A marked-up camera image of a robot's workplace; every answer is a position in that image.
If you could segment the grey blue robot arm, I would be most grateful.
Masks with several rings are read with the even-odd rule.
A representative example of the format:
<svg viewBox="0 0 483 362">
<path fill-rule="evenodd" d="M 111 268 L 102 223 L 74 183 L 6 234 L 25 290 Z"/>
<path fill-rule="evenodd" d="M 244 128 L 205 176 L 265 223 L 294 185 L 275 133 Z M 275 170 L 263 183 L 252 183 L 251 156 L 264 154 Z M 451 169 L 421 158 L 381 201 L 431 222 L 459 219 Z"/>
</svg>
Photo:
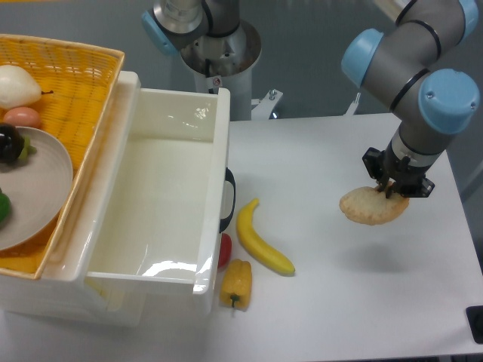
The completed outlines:
<svg viewBox="0 0 483 362">
<path fill-rule="evenodd" d="M 477 84 L 453 69 L 430 66 L 465 40 L 479 18 L 474 1 L 401 1 L 395 30 L 366 29 L 350 43 L 341 69 L 400 119 L 385 150 L 363 156 L 377 190 L 426 198 L 427 170 L 469 124 L 480 103 Z M 240 17 L 237 1 L 158 1 L 143 28 L 165 55 L 179 54 L 201 91 L 249 75 L 261 54 L 256 29 Z"/>
</svg>

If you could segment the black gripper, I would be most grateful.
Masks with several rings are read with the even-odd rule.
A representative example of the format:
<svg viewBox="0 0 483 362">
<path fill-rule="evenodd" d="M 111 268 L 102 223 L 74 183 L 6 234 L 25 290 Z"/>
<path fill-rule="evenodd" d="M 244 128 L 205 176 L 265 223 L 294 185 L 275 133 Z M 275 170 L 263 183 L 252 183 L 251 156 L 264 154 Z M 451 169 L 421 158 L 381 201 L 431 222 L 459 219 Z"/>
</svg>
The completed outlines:
<svg viewBox="0 0 483 362">
<path fill-rule="evenodd" d="M 392 194 L 404 198 L 427 198 L 435 184 L 426 178 L 429 166 L 411 165 L 409 156 L 397 156 L 388 146 L 384 151 L 370 147 L 362 157 L 369 176 L 377 182 L 376 190 L 385 192 L 386 199 Z"/>
</svg>

